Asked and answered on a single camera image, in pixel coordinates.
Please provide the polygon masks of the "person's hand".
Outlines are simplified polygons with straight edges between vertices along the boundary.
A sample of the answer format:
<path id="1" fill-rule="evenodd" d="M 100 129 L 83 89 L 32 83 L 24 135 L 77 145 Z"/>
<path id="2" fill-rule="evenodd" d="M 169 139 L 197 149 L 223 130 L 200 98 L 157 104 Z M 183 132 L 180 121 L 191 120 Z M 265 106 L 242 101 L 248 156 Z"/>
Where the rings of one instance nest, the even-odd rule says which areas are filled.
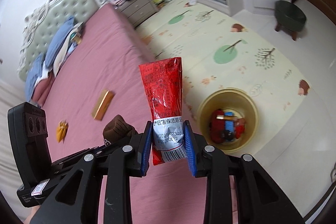
<path id="1" fill-rule="evenodd" d="M 34 206 L 31 208 L 31 213 L 30 215 L 23 221 L 23 224 L 30 224 L 31 219 L 33 218 L 33 216 L 36 214 L 36 212 L 39 210 L 41 206 Z"/>

